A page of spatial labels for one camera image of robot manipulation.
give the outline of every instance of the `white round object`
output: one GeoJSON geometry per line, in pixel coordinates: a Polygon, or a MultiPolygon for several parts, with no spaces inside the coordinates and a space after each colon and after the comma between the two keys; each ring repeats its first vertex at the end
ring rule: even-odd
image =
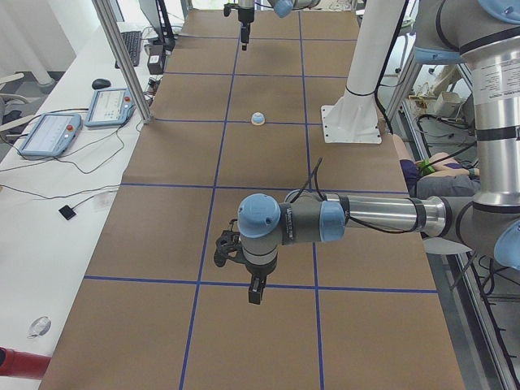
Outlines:
{"type": "Polygon", "coordinates": [[[266,122],[266,118],[263,116],[261,112],[255,112],[251,116],[251,123],[255,126],[262,126],[266,122]]]}

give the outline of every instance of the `white tube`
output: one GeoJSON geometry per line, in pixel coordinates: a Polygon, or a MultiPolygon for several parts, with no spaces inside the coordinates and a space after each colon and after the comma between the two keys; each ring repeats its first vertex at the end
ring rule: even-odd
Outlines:
{"type": "Polygon", "coordinates": [[[0,30],[2,35],[10,40],[11,46],[24,60],[28,70],[32,72],[38,84],[42,86],[53,85],[55,81],[49,76],[33,49],[25,39],[24,34],[18,29],[13,19],[7,14],[6,8],[0,2],[0,30]]]}
{"type": "Polygon", "coordinates": [[[335,106],[323,106],[325,142],[379,144],[373,92],[405,0],[370,0],[359,31],[347,87],[335,106]]]}

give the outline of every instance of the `black mouse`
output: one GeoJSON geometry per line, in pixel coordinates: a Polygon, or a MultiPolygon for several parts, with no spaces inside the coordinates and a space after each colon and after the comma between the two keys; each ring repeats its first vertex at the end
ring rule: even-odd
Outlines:
{"type": "Polygon", "coordinates": [[[92,82],[93,89],[108,88],[111,86],[110,80],[107,79],[96,79],[92,82]]]}

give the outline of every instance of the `keyboard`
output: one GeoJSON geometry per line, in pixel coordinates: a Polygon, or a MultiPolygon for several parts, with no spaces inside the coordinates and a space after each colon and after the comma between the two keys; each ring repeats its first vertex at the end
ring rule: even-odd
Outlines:
{"type": "MultiPolygon", "coordinates": [[[[132,65],[136,67],[139,65],[139,56],[141,54],[141,31],[127,31],[122,32],[121,37],[123,38],[124,44],[127,46],[132,65]]],[[[119,64],[115,62],[115,67],[119,69],[119,64]]]]}

